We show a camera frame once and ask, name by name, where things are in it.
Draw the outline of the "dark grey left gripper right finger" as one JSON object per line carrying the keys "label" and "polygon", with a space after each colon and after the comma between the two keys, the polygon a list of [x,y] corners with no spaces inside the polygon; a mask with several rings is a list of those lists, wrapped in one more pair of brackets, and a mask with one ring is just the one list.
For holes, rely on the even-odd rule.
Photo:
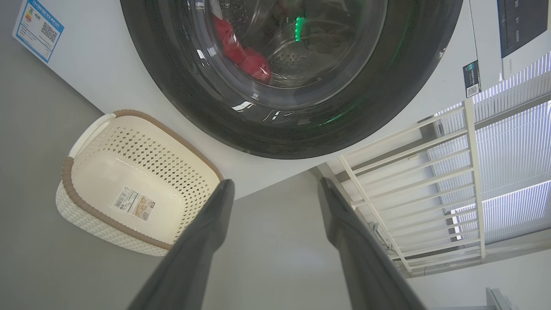
{"label": "dark grey left gripper right finger", "polygon": [[424,310],[425,305],[331,179],[319,179],[318,197],[325,233],[341,258],[352,309]]}

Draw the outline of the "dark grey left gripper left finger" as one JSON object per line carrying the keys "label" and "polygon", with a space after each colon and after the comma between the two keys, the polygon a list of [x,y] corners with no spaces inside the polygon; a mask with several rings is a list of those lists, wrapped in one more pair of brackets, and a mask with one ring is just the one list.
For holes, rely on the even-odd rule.
{"label": "dark grey left gripper left finger", "polygon": [[228,233],[234,194],[232,180],[226,179],[218,184],[128,309],[201,309],[214,253]]}

